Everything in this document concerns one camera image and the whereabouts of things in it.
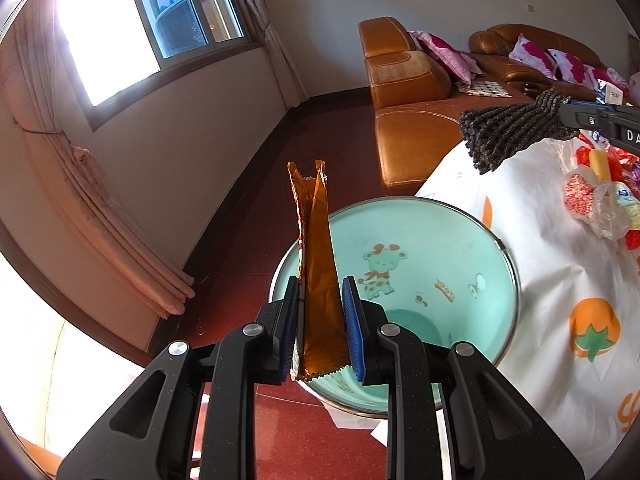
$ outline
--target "pink curtain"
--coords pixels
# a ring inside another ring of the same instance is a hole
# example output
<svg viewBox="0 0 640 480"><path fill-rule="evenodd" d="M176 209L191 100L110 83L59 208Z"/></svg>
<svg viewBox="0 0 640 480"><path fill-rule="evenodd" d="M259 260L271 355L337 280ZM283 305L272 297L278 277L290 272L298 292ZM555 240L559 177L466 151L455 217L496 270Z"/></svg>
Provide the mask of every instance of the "pink curtain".
<svg viewBox="0 0 640 480"><path fill-rule="evenodd" d="M90 250L161 317L184 312L193 278L161 261L101 184L87 150L56 124L56 0L28 0L0 46L4 94L50 200Z"/></svg>
<svg viewBox="0 0 640 480"><path fill-rule="evenodd" d="M305 87L293 60L282 43L264 0L246 0L264 34L264 47L271 59L271 66L287 108L295 108L308 99Z"/></svg>

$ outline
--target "black knitted fabric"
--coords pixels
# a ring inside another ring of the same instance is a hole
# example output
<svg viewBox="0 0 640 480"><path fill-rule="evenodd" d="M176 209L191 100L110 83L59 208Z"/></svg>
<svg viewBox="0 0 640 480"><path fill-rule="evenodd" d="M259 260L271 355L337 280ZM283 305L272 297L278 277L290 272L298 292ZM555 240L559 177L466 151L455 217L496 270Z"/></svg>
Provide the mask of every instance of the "black knitted fabric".
<svg viewBox="0 0 640 480"><path fill-rule="evenodd" d="M542 139L568 140L577 133L558 117L571 100L555 90L542 92L533 103L467 110L460 132L480 174L494 171L505 160Z"/></svg>

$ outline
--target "metal rim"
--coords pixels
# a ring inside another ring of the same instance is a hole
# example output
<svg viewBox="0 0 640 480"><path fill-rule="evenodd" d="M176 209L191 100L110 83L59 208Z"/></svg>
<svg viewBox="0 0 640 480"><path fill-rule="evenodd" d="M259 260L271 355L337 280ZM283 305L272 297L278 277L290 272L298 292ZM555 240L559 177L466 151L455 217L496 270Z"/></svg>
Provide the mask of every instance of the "metal rim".
<svg viewBox="0 0 640 480"><path fill-rule="evenodd" d="M418 202L431 202L434 204L437 204L439 206L445 207L447 209L450 209L452 211L455 211L457 213L460 213L461 215L465 216L466 218L468 218L469 220L471 220L474 224L476 224L478 227L482 228L482 230L484 230L493 240L494 242L496 242L496 246L498 247L498 250L502 253L502 256L507 264L507 268L509 269L510 275L511 275L511 279L513 280L513 284L515 287L515 311L514 311L514 315L513 315L513 319L511 319L511 326L509 327L509 335L507 337L507 339L505 340L505 342L502 345L502 348L500 349L500 351L498 352L497 357L492 360L492 364L497 367L500 362L502 361L502 359L504 358L504 355L507 353L507 350L510 348L511 343L513 341L513 337L515 335L515 331L516 331L516 327L518 325L518 321L520 320L520 279L518 276L518 272L515 268L515 265L513 264L513 261L511 260L511 257L509 255L509 253L507 252L507 249L504 245L504 243L502 243L502 240L500 240L500 238L498 238L492 231L491 229L489 229L486 225L484 225L481 221L479 221L477 218L475 218L474 216L470 215L469 213L467 213L466 211L462 211L462 209L457 208L451 204L447 204L446 202L441 202L440 200L434 200L433 198L425 198L425 197L421 197L421 196L381 196L378 198L372 198L370 200L363 200L362 202L357 202L355 204L351 204L347 207L343 207L342 209L335 211L334 213L331 213L329 215L329 218L331 219L334 216L337 216L341 213L344 213L345 211L348 211L349 209L352 209L354 207L357 206L361 206L364 204L369 204L369 203L373 203L373 202L382 202L382 201L387 201L387 200L415 200ZM273 275L273 279L271 280L271 286L270 286L270 290L269 290L269 301L273 301L273 293L275 291L275 287L276 287L276 280L278 275L280 274L280 271L282 270L282 267L284 266L284 262L287 260L287 258L289 257L289 255L291 254L292 251L297 250L298 248L298 242L294 242L293 245L289 248L289 250L284 254L284 256L282 257L282 259L280 260L280 263L278 264L278 267L276 268L276 271ZM335 399L333 397L330 397L327 394L321 394L319 393L317 390L315 390L311 384L312 383L304 383L303 381L297 381L298 384L300 384L300 386L302 386L306 391L308 391L310 394L312 394L313 396L315 396L316 398L318 398L319 400L321 400L322 402L328 404L329 406L332 406L334 408L337 408L338 410L341 410L342 412L347 412L350 413L351 415L357 415L357 416L363 416L366 418L379 418L379 419L386 419L386 412L377 412L375 410L371 410L371 412L362 412L360 410L358 410L357 408L354 408L352 406L348 406L346 404L343 404L340 400ZM442 403L440 401L437 401L436 403L436 409L439 410L442 407Z"/></svg>

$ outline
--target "black baseboard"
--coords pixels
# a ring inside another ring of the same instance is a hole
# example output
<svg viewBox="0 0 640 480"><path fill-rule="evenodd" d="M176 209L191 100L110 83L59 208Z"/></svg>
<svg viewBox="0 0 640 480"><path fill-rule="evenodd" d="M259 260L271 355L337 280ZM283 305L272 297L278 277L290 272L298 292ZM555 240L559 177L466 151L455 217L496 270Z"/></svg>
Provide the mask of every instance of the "black baseboard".
<svg viewBox="0 0 640 480"><path fill-rule="evenodd" d="M201 280L204 279L203 272L205 269L203 269L202 263L206 259L207 252L210 248L215 247L220 233L223 232L226 223L232 217L242 199L255 188L252 183L261 173L270 168L273 159L278 156L289 140L293 126L300 119L311 115L367 105L371 105L371 94L369 88L364 87L311 97L300 106L287 111L234 182L184 265L184 272L196 279L193 286L196 295L198 286ZM149 343L149 354L158 355L174 340L181 320L182 316L169 316L169 319L160 319L158 321Z"/></svg>

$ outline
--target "sofa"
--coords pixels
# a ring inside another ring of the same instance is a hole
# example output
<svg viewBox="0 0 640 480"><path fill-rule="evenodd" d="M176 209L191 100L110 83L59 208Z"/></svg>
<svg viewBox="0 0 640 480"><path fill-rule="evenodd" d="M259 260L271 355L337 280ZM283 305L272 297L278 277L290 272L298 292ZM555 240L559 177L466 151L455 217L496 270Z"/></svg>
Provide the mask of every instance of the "sofa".
<svg viewBox="0 0 640 480"><path fill-rule="evenodd" d="M595 101L595 93L584 86L566 81L553 81L535 68L509 59L508 55L513 50L520 34L524 34L525 38L533 41L542 49L562 50L578 57L585 64L607 69L598 55L579 41L544 28L519 23L495 25L495 27L472 34L469 38L471 56L478 62L482 70L507 83L510 88L517 88L532 97L549 88L555 88L580 101Z"/></svg>
<svg viewBox="0 0 640 480"><path fill-rule="evenodd" d="M358 28L375 112L380 175L389 195L418 191L462 140L457 119L464 110L530 101L511 88L511 98L458 92L446 70L418 49L395 18L366 20Z"/></svg>

